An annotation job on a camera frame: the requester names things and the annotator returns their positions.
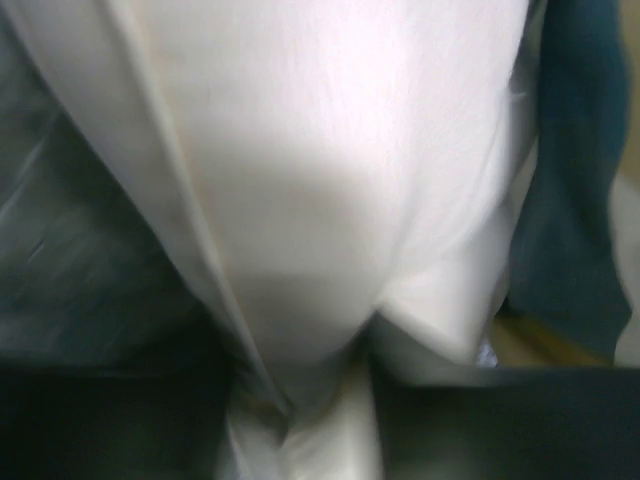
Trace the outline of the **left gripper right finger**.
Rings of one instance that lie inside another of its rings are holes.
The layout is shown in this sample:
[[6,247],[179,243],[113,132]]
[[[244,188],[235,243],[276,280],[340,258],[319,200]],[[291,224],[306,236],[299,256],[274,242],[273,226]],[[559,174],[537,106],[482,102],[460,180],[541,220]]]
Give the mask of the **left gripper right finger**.
[[447,362],[384,316],[367,329],[387,479],[635,479],[639,373]]

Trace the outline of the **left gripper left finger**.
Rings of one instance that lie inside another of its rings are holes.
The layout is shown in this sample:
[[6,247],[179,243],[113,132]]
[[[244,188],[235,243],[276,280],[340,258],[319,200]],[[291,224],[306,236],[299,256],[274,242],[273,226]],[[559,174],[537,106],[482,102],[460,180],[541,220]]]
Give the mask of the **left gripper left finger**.
[[213,479],[231,358],[204,322],[108,367],[1,362],[4,479]]

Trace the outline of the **blue beige patchwork pillowcase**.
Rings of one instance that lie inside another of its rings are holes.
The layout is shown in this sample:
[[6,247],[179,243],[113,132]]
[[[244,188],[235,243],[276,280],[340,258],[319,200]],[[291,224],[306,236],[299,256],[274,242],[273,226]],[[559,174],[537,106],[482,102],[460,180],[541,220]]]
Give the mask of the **blue beige patchwork pillowcase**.
[[609,201],[630,78],[615,1],[533,4],[537,157],[511,241],[504,309],[565,362],[639,363],[639,310],[616,264]]

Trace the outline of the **cream white pillow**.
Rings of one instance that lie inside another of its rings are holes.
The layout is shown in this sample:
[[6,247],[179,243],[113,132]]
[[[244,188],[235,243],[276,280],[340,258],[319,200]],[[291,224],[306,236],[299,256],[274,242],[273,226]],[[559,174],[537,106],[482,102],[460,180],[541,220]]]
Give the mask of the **cream white pillow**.
[[220,479],[379,479],[368,365],[496,311],[525,1],[5,1],[1,358],[109,373],[198,320]]

